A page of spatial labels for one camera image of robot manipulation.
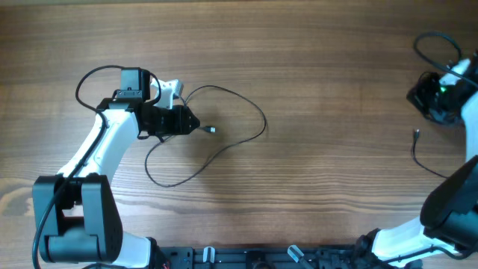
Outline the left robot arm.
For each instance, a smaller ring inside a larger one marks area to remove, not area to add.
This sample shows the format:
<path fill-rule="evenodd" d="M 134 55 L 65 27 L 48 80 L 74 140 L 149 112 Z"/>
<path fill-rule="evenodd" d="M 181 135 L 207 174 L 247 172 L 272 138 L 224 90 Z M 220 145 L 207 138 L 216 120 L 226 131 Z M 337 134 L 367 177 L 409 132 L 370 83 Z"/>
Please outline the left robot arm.
<path fill-rule="evenodd" d="M 125 232 L 111 190 L 125 151 L 136 140 L 188 135 L 200 125 L 185 103 L 183 85 L 140 67 L 119 67 L 120 86 L 93 111 L 95 123 L 74 157 L 32 189 L 36 232 L 32 264 L 84 263 L 87 268 L 169 268 L 153 238 Z"/>

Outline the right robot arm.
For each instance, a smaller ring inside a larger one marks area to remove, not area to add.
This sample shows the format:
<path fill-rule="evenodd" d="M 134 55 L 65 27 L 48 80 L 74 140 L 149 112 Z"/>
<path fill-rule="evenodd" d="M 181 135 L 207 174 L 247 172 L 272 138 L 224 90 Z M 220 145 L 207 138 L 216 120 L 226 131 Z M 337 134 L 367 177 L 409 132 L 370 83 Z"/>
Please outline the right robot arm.
<path fill-rule="evenodd" d="M 430 193 L 419 217 L 361 237 L 352 268 L 419 268 L 427 256 L 463 260 L 477 251 L 477 71 L 433 72 L 406 98 L 434 123 L 463 123 L 465 163 Z"/>

